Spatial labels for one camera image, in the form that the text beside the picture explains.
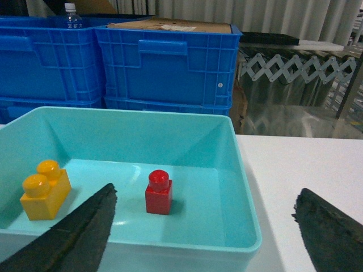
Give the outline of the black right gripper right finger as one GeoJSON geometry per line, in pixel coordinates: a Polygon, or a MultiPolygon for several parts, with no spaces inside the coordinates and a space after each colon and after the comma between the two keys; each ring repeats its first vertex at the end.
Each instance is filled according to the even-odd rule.
{"type": "Polygon", "coordinates": [[[292,214],[316,271],[362,271],[362,224],[308,188],[292,214]]]}

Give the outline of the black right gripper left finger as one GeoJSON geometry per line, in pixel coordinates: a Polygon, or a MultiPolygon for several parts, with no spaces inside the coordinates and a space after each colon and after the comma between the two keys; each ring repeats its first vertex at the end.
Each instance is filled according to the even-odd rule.
{"type": "Polygon", "coordinates": [[[108,183],[8,259],[1,271],[97,271],[111,233],[117,196],[108,183]]]}

